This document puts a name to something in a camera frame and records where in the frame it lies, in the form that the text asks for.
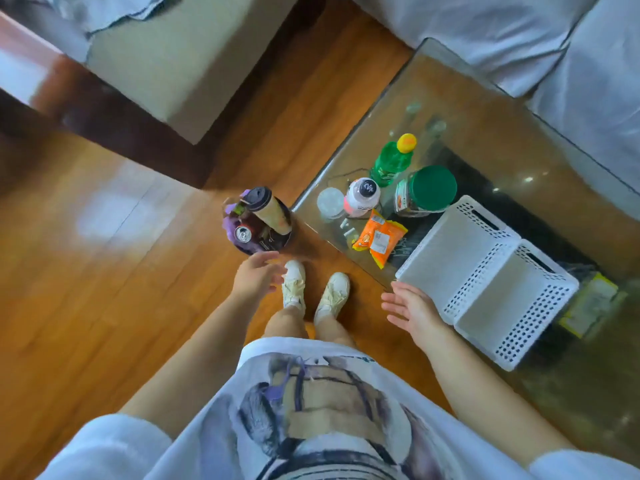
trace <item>t-shirt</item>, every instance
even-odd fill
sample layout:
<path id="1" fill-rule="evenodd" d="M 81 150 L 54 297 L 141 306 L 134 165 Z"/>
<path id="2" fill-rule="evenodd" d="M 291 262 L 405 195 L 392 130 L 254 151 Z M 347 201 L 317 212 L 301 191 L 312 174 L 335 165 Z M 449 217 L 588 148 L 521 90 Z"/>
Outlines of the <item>t-shirt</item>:
<path id="1" fill-rule="evenodd" d="M 274 337 L 244 348 L 235 375 L 174 442 L 147 421 L 103 416 L 40 478 L 573 480 L 640 479 L 640 470 L 569 450 L 525 470 L 371 357 Z"/>

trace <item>yellow package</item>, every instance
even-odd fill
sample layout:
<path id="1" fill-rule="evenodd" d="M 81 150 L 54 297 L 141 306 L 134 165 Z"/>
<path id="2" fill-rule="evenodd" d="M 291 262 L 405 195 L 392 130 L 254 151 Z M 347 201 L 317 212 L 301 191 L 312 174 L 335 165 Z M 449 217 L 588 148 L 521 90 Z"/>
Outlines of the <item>yellow package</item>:
<path id="1" fill-rule="evenodd" d="M 406 227 L 393 221 L 386 221 L 376 210 L 371 211 L 371 217 L 365 225 L 360 238 L 354 243 L 353 249 L 363 251 L 369 249 L 373 260 L 380 269 L 384 268 L 391 251 L 406 234 Z"/>

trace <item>hand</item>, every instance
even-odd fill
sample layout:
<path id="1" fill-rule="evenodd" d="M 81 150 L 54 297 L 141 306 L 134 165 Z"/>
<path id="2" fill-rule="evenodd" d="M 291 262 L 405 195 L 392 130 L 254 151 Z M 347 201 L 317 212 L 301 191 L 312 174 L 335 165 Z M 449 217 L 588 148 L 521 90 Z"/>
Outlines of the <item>hand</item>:
<path id="1" fill-rule="evenodd" d="M 382 293 L 382 309 L 397 315 L 387 315 L 387 320 L 406 330 L 416 345 L 424 349 L 425 341 L 435 329 L 446 328 L 433 300 L 415 286 L 394 281 L 393 293 Z"/>
<path id="2" fill-rule="evenodd" d="M 268 264 L 267 261 L 279 256 L 277 251 L 268 251 L 256 253 L 244 261 L 236 272 L 231 295 L 260 301 L 267 293 L 276 291 L 284 283 L 282 275 L 287 272 L 287 268 L 277 263 Z"/>

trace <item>white sneaker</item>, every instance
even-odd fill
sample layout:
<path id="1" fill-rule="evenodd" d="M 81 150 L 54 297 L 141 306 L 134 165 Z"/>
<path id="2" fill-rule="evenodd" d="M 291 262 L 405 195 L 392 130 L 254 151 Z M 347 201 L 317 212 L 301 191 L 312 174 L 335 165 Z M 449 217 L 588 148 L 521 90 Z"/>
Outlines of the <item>white sneaker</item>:
<path id="1" fill-rule="evenodd" d="M 305 306 L 305 267 L 300 261 L 287 261 L 284 265 L 287 273 L 282 284 L 282 306 L 296 306 L 304 314 Z"/>
<path id="2" fill-rule="evenodd" d="M 336 318 L 342 306 L 347 302 L 350 288 L 351 284 L 346 274 L 333 273 L 326 284 L 324 293 L 322 293 L 320 303 L 318 303 L 314 323 L 329 315 Z"/>

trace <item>basket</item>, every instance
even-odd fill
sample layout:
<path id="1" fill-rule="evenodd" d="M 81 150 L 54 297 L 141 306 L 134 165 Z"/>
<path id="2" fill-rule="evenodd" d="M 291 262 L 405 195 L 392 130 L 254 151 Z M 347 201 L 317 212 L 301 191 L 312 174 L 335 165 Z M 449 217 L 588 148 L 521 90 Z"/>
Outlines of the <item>basket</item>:
<path id="1" fill-rule="evenodd" d="M 447 209 L 414 254 L 396 277 L 430 295 L 443 319 L 506 371 L 579 288 L 562 267 L 468 196 Z M 451 261 L 460 268 L 451 269 Z M 435 283 L 436 276 L 447 284 Z"/>

